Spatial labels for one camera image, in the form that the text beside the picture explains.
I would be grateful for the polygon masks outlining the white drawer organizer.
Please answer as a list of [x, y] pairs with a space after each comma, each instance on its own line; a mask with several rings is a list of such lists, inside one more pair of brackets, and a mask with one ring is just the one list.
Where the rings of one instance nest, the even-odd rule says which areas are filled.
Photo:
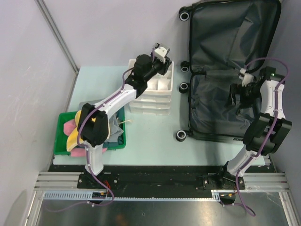
[[132, 113], [150, 115], [169, 115], [171, 112], [174, 63], [164, 75], [156, 74], [147, 83], [147, 89], [129, 103]]

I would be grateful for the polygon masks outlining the teal green garment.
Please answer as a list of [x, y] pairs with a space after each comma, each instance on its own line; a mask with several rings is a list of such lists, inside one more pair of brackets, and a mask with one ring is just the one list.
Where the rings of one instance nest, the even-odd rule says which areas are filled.
[[118, 110], [110, 119], [110, 136], [104, 142], [105, 148], [118, 149], [124, 144], [124, 129], [122, 122], [125, 119], [124, 107]]

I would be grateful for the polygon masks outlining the space astronaut hardshell suitcase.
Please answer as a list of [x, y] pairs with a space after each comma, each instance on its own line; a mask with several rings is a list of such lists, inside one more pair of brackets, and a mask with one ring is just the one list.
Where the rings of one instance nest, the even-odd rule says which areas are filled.
[[260, 112], [261, 99], [241, 109], [225, 108], [230, 85], [241, 84], [241, 68], [258, 71], [268, 54], [281, 14], [278, 0], [201, 0], [179, 9], [189, 21], [189, 60], [181, 71], [191, 72], [187, 136], [196, 140], [239, 142]]

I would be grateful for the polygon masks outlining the grey blue garment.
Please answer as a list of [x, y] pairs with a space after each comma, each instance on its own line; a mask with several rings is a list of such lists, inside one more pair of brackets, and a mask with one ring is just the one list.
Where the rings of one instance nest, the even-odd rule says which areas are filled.
[[124, 130], [119, 125], [119, 116], [124, 115], [124, 110], [120, 109], [111, 117], [104, 110], [96, 110], [96, 106], [85, 103], [82, 109], [75, 115], [77, 131], [80, 138], [87, 141], [95, 147], [103, 143], [109, 145], [120, 145], [119, 137], [123, 135]]

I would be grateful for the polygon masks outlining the green plastic tray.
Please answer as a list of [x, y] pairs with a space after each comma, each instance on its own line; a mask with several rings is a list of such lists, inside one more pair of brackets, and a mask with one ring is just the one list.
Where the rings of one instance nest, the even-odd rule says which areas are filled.
[[[54, 144], [54, 154], [55, 155], [68, 155], [71, 157], [85, 157], [86, 151], [81, 147], [77, 146], [76, 138], [69, 139], [70, 134], [74, 130], [74, 118], [76, 117], [76, 112], [66, 112], [61, 113], [58, 116], [58, 123], [56, 128], [55, 144]], [[124, 144], [120, 149], [126, 146], [126, 133], [125, 125], [124, 129]], [[115, 150], [111, 148], [105, 148], [103, 146], [103, 152], [107, 150]]]

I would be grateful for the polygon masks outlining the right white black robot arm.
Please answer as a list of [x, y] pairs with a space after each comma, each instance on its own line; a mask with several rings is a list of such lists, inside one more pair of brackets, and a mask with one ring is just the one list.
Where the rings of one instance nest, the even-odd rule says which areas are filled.
[[261, 111], [244, 134], [243, 148], [218, 175], [217, 184], [222, 189], [228, 189], [238, 178], [242, 178], [259, 156], [275, 153], [292, 127], [291, 121], [285, 118], [282, 104], [285, 76], [267, 66], [260, 70], [258, 77], [241, 69], [239, 78], [242, 82], [231, 85], [227, 104], [234, 105], [236, 97], [239, 97], [239, 107], [245, 109], [254, 106], [259, 98]]

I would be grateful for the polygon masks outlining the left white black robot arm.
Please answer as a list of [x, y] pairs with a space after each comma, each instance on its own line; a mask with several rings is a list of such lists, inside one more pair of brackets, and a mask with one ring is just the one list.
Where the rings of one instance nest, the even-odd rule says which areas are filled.
[[142, 54], [136, 58], [134, 67], [122, 75], [122, 85], [104, 100], [83, 105], [78, 124], [77, 143], [86, 150], [87, 182], [93, 188], [103, 185], [103, 143], [109, 137], [109, 119], [129, 102], [137, 99], [148, 87], [155, 75], [165, 75], [172, 60], [159, 59], [154, 54]]

